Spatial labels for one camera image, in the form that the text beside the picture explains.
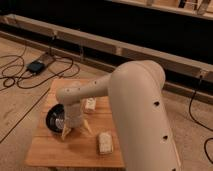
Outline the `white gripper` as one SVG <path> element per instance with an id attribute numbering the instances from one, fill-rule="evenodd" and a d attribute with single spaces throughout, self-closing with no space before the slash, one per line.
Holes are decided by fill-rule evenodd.
<path id="1" fill-rule="evenodd" d="M 65 140 L 66 136 L 71 132 L 71 128 L 80 127 L 82 124 L 84 129 L 90 134 L 93 134 L 92 129 L 86 119 L 83 121 L 83 114 L 81 112 L 81 105 L 79 103 L 73 105 L 65 105 L 65 125 L 62 130 L 61 139 Z"/>

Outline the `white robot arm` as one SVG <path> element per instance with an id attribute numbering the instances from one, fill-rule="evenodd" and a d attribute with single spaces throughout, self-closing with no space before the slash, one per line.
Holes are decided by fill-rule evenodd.
<path id="1" fill-rule="evenodd" d="M 61 88 L 65 125 L 72 128 L 80 100 L 106 96 L 112 111 L 126 171 L 181 171 L 181 162 L 165 110 L 165 72 L 151 60 L 131 61 L 85 85 Z"/>

